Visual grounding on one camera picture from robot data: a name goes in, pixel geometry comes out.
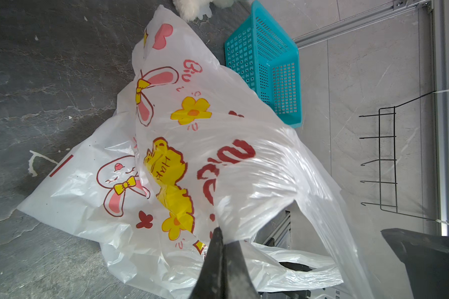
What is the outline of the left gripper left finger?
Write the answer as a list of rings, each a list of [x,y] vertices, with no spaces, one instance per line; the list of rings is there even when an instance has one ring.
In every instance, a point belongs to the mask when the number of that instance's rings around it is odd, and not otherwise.
[[[224,299],[225,245],[222,230],[217,227],[205,257],[200,276],[190,299]]]

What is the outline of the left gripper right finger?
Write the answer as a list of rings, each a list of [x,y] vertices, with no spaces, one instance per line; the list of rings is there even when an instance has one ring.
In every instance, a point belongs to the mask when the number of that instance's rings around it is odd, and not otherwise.
[[[249,276],[239,241],[224,246],[223,270],[224,299],[260,298]]]

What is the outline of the white printed plastic bag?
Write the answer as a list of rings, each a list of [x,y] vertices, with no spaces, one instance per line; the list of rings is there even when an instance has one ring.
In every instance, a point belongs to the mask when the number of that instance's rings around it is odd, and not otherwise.
[[[18,209],[98,242],[122,282],[187,298],[219,227],[259,292],[372,298],[340,189],[296,131],[159,6],[117,110]]]

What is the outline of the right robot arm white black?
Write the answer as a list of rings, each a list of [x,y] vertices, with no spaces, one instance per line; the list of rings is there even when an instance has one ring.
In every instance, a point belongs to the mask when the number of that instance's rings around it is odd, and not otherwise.
[[[398,228],[381,234],[404,263],[415,299],[449,299],[449,236]]]

